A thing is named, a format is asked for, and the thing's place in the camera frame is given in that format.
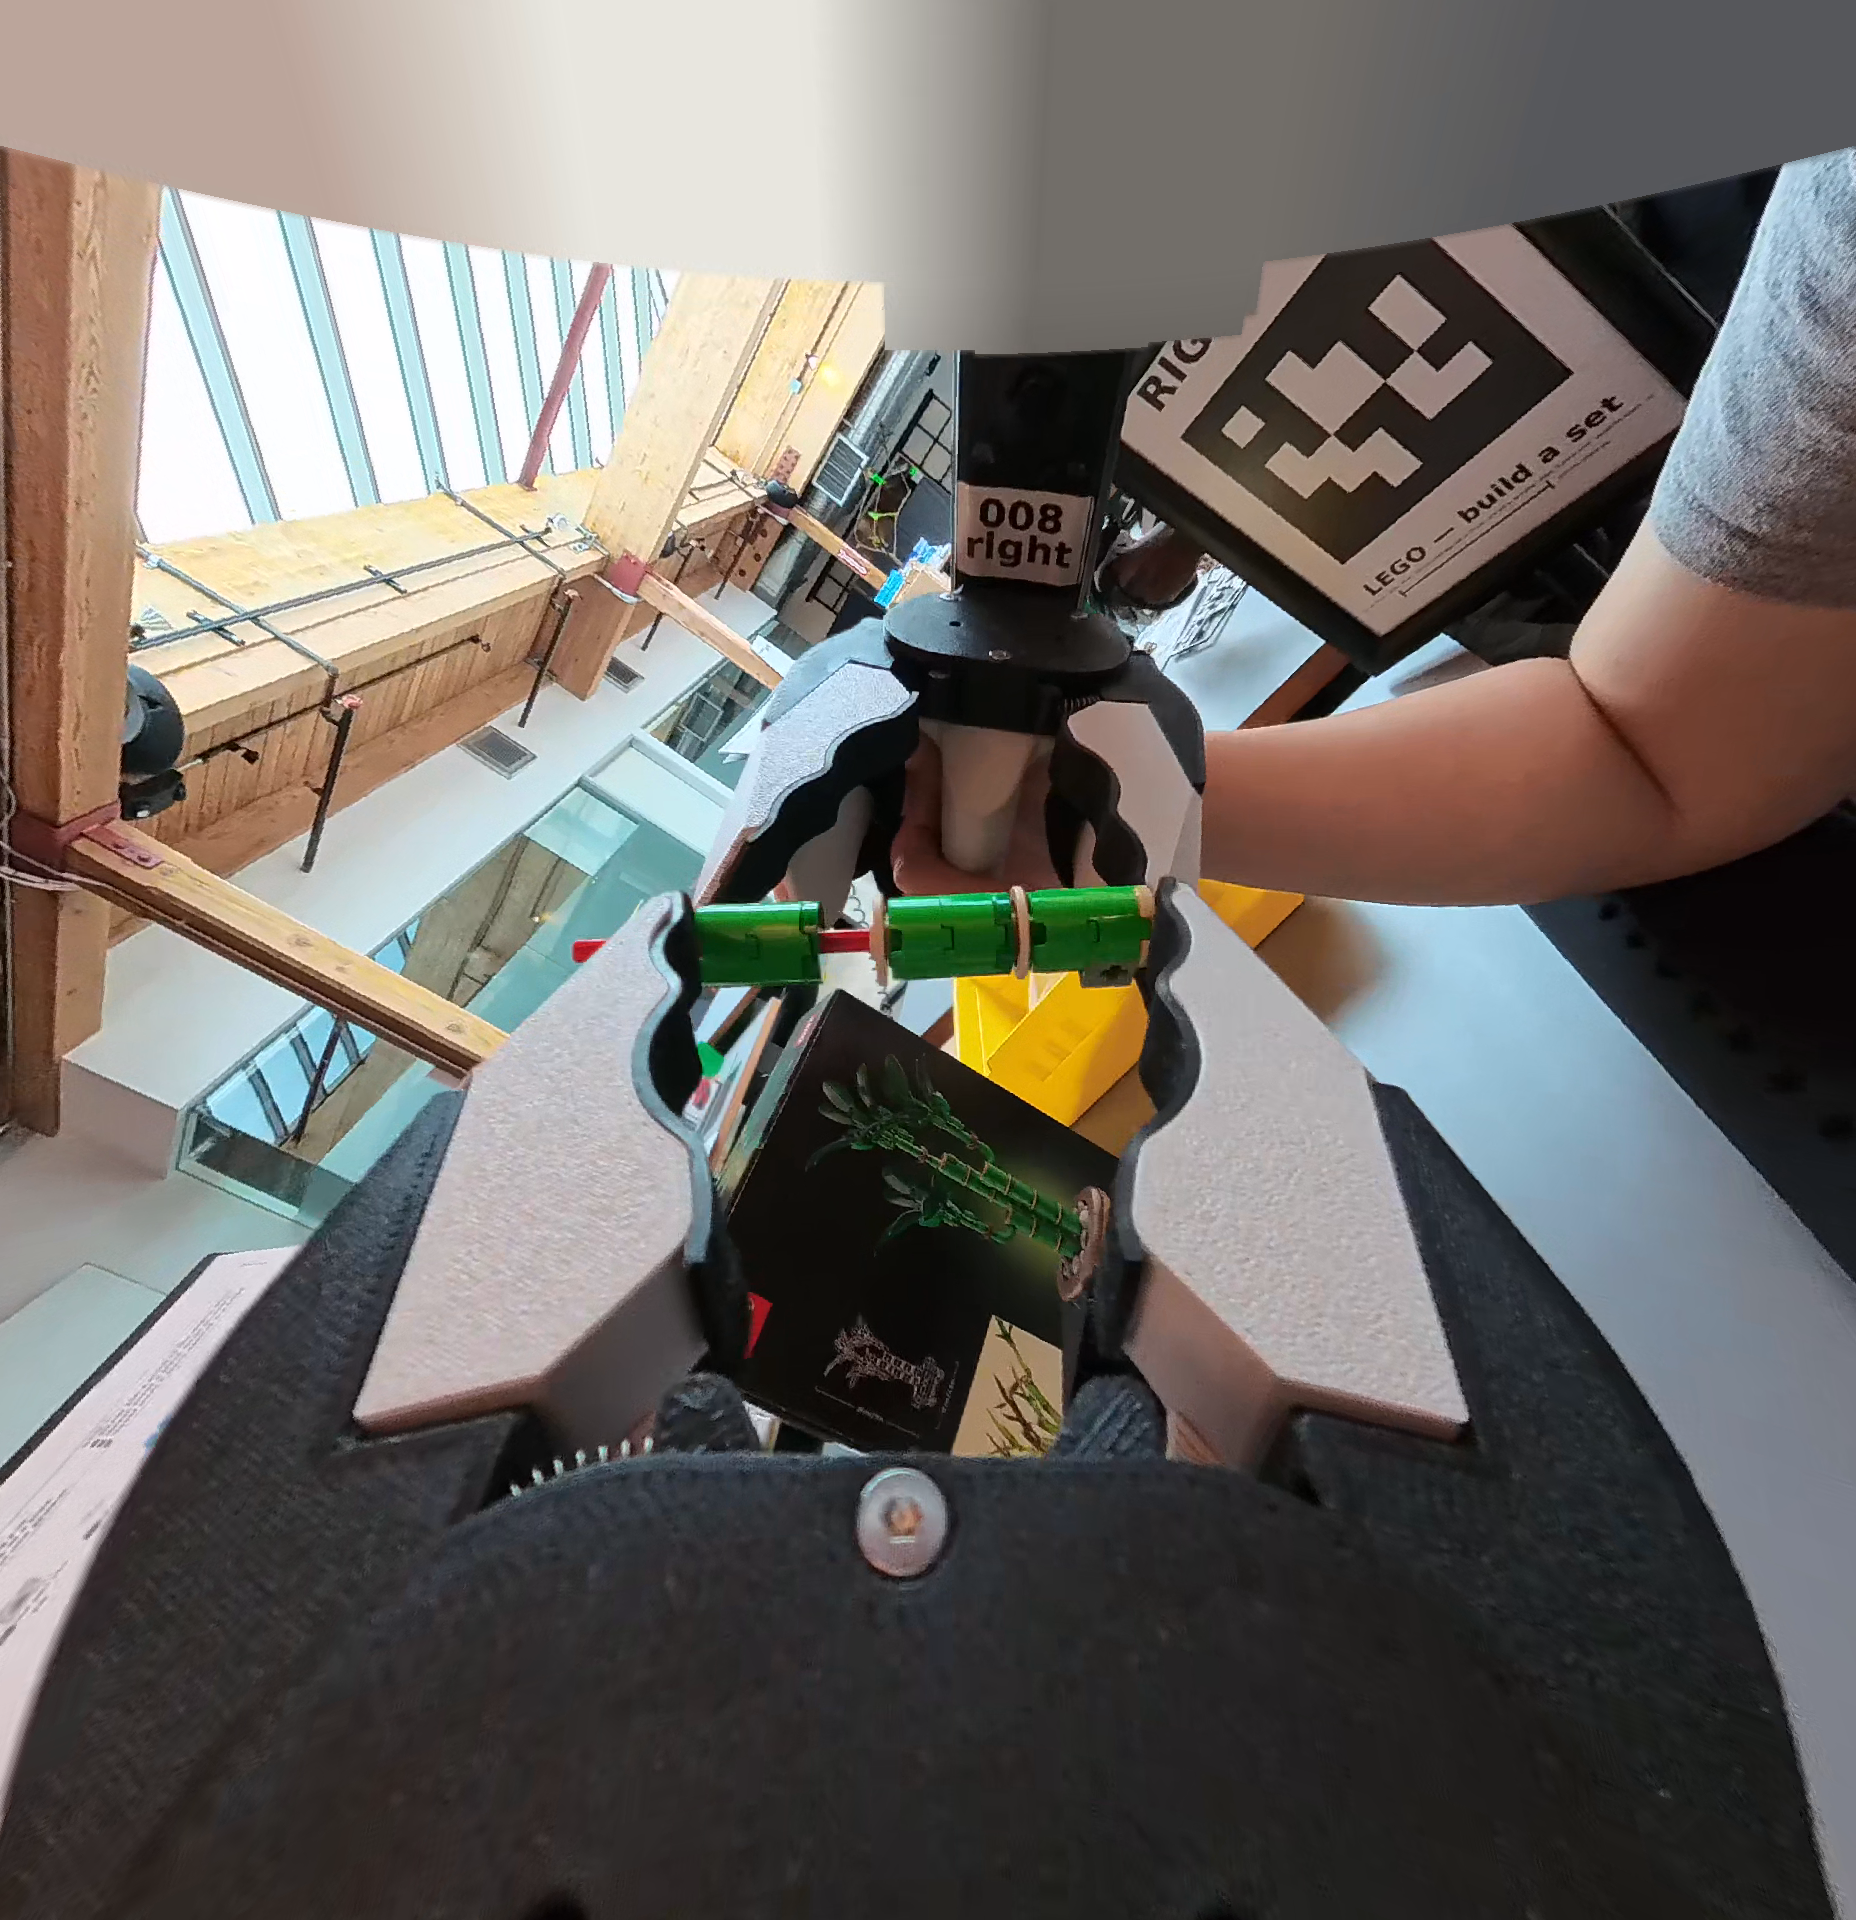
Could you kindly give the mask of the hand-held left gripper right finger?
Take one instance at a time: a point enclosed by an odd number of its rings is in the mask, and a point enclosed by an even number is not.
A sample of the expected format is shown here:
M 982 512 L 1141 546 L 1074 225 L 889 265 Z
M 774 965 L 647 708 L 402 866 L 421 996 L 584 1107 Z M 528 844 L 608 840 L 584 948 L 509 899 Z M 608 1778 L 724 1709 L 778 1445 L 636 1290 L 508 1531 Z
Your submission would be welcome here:
M 1467 1398 L 1371 1074 L 1196 886 L 1157 889 L 1145 961 L 1153 1118 L 1116 1180 L 1101 1339 L 1174 1452 L 1253 1468 L 1301 1410 L 1456 1441 Z

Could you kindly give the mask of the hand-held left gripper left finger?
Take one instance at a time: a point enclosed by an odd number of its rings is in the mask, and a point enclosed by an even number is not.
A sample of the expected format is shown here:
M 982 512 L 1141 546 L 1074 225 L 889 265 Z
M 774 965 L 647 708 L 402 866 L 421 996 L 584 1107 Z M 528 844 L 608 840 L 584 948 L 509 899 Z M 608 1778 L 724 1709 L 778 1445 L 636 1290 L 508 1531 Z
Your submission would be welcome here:
M 535 1413 L 619 1442 L 699 1362 L 728 1375 L 749 1290 L 699 1132 L 691 899 L 645 903 L 469 1080 L 357 1421 Z

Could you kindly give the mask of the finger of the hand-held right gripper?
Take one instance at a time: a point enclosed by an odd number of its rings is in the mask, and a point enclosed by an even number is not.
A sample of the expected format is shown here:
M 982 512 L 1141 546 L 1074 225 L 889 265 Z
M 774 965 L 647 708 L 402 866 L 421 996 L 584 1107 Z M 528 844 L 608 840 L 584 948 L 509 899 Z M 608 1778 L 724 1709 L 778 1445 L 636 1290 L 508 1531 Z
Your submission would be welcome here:
M 857 877 L 889 866 L 916 747 L 916 694 L 885 666 L 835 666 L 765 718 L 694 903 L 745 904 L 789 886 L 845 908 Z
M 1196 886 L 1204 721 L 1190 703 L 1093 703 L 1070 712 L 1048 766 L 1044 832 L 1063 886 Z

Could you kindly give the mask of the green toy brick bamboo stalk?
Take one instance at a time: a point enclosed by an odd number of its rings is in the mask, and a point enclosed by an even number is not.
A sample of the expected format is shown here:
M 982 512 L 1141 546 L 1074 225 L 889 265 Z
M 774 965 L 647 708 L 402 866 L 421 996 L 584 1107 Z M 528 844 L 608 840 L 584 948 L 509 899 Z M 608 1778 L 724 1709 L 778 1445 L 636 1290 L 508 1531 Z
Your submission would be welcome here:
M 1145 886 L 876 899 L 867 928 L 826 928 L 816 903 L 701 904 L 701 981 L 813 984 L 831 954 L 863 951 L 876 978 L 1027 977 L 1074 972 L 1126 981 L 1153 936 Z

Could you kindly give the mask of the person's right forearm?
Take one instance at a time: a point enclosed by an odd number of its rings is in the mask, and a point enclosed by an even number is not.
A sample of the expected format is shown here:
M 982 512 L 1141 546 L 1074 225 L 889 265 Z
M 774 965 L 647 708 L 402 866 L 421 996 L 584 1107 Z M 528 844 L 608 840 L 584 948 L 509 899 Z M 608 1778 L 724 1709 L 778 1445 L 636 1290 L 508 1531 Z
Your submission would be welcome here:
M 1638 534 L 1562 659 L 1208 734 L 1204 874 L 1525 904 L 1714 866 L 1819 804 L 1847 614 L 1715 586 Z

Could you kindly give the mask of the person's right hand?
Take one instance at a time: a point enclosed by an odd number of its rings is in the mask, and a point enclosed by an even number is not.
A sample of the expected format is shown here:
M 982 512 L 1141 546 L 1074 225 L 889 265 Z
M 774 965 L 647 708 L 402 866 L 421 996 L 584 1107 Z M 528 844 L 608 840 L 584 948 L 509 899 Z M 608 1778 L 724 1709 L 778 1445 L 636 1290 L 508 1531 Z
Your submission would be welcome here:
M 1011 886 L 1050 891 L 1065 886 L 1050 859 L 1044 804 L 1050 795 L 1050 748 L 1039 747 L 1026 767 L 1004 849 L 982 863 L 963 866 L 942 848 L 942 766 L 939 747 L 922 737 L 904 770 L 901 818 L 891 837 L 891 874 L 896 893 L 1000 893 Z

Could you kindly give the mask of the yellow plastic bin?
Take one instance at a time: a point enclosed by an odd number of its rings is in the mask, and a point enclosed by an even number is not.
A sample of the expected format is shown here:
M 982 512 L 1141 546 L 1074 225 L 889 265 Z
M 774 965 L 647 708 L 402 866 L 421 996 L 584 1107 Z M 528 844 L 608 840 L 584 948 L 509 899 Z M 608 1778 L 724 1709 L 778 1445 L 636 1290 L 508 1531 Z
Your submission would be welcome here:
M 1059 1121 L 1123 1077 L 1145 1039 L 1148 1006 L 1133 981 L 960 977 L 952 996 L 956 1061 Z

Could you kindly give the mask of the glass railing panel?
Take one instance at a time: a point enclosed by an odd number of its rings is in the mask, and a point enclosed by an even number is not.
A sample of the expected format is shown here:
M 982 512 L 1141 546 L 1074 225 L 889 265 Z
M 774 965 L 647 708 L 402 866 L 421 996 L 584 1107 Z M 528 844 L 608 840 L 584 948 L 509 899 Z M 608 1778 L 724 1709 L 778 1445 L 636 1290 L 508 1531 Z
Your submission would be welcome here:
M 509 1032 L 571 978 L 571 947 L 689 889 L 727 801 L 667 755 L 628 747 L 372 956 Z M 443 1083 L 409 1050 L 303 1006 L 196 1099 L 179 1172 L 314 1225 Z

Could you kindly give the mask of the black white tag sign board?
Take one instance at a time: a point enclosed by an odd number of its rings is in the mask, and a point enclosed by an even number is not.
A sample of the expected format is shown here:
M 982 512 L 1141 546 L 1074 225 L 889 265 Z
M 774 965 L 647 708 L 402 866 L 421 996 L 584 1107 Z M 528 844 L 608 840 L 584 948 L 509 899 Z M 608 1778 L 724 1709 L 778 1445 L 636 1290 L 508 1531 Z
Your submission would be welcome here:
M 1658 474 L 1714 324 L 1603 206 L 1272 260 L 1161 339 L 1118 487 L 1379 668 Z

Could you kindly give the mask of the black bamboo set box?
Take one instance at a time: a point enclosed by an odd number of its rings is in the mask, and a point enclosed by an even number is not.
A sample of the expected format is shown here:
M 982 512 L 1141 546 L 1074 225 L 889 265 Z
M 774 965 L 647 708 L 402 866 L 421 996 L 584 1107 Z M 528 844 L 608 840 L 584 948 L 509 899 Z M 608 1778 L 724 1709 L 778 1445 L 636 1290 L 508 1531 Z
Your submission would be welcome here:
M 863 1453 L 1044 1453 L 1083 1329 L 1078 1199 L 1112 1173 L 867 1000 L 820 999 L 724 1165 L 743 1395 Z

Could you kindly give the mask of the diagonal wooden brace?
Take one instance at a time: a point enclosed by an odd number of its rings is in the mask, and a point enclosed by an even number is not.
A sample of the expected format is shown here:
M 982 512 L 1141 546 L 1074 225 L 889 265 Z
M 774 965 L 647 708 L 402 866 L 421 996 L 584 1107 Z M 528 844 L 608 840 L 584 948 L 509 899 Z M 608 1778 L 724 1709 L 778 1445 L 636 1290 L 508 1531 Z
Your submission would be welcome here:
M 465 1077 L 508 1041 L 475 1013 L 120 823 L 70 837 L 62 873 L 102 899 L 362 1025 L 450 1077 Z

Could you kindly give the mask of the red pipe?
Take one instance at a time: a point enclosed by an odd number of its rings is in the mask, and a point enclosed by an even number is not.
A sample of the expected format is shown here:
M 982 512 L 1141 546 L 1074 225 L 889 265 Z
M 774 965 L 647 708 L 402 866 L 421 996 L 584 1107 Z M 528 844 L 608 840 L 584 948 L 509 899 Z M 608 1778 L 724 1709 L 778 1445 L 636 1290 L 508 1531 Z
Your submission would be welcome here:
M 532 442 L 527 449 L 527 460 L 517 472 L 517 485 L 524 492 L 535 492 L 536 476 L 543 472 L 543 464 L 550 449 L 550 435 L 557 428 L 557 417 L 571 396 L 577 363 L 580 363 L 580 348 L 586 346 L 588 326 L 594 324 L 594 312 L 602 305 L 605 289 L 610 283 L 610 264 L 593 264 L 586 271 L 586 279 L 580 284 L 580 294 L 576 295 L 571 324 L 564 330 L 561 350 L 557 360 L 557 368 L 550 374 L 550 380 L 545 386 L 539 415 L 532 428 Z

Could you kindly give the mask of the long wooden beam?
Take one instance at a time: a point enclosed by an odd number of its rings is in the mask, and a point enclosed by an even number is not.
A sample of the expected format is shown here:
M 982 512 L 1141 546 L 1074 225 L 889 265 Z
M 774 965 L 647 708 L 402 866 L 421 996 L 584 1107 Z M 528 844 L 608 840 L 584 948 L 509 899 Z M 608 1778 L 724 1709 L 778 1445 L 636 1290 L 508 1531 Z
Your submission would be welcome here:
M 435 492 L 336 516 L 142 546 L 131 660 L 185 721 L 183 801 L 151 823 L 179 841 L 280 793 L 314 797 L 327 711 L 357 697 L 350 748 L 465 694 L 528 684 L 576 592 L 567 641 L 605 592 L 584 516 L 601 470 Z

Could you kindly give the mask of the dark perforated panel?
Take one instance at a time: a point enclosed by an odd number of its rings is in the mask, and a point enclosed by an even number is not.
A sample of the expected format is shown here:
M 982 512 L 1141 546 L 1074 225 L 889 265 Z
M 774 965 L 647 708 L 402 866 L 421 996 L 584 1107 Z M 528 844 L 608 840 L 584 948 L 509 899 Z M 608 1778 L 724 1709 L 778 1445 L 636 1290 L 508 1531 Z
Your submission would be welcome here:
M 1666 1063 L 1856 1187 L 1856 806 L 1700 874 L 1529 919 Z

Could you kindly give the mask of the white printed sheet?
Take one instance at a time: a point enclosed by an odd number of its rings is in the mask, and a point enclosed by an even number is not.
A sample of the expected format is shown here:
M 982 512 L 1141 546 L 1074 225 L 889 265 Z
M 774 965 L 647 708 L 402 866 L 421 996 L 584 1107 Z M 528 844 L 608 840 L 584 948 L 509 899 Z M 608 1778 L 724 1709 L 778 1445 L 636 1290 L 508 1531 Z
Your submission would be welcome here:
M 220 1253 L 0 1483 L 0 1724 L 18 1724 L 99 1535 L 294 1247 Z

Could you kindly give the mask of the skylight window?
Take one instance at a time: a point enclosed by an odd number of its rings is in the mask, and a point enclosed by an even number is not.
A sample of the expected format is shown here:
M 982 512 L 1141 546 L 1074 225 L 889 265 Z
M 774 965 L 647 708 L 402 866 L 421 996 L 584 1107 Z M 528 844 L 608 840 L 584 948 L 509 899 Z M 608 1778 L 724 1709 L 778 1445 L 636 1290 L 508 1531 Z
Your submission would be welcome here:
M 588 264 L 165 188 L 151 544 L 517 481 Z

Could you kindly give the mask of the grey shirt sleeve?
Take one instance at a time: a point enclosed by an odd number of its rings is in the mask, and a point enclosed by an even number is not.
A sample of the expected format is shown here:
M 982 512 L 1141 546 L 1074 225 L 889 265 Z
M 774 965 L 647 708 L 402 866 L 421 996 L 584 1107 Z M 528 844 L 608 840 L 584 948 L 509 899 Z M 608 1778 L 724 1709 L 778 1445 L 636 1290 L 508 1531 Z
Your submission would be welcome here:
M 1781 168 L 1649 533 L 1647 755 L 1755 849 L 1856 780 L 1856 149 Z

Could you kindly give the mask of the wooden column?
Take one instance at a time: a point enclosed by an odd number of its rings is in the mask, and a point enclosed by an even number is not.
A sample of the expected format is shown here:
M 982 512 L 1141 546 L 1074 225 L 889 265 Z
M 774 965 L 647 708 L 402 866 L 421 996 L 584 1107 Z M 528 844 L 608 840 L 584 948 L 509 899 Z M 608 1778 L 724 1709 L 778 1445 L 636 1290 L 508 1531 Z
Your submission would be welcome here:
M 10 795 L 25 854 L 117 795 L 161 188 L 0 150 Z

